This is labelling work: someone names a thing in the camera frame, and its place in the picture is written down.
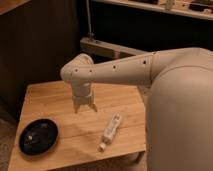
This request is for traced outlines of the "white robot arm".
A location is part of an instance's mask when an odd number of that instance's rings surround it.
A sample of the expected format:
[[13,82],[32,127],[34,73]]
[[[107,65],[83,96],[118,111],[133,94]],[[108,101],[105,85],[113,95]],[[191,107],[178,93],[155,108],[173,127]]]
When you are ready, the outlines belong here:
[[82,53],[60,75],[76,106],[93,101],[93,83],[147,87],[147,171],[213,171],[213,51],[170,49],[99,64]]

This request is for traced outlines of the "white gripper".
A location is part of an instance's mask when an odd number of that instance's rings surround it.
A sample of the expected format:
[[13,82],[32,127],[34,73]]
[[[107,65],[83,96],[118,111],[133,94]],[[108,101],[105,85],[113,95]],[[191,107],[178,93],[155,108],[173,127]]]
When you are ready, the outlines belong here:
[[87,95],[73,95],[74,113],[77,114],[80,105],[89,105],[95,112],[98,111],[97,106],[94,104],[94,93],[90,91]]

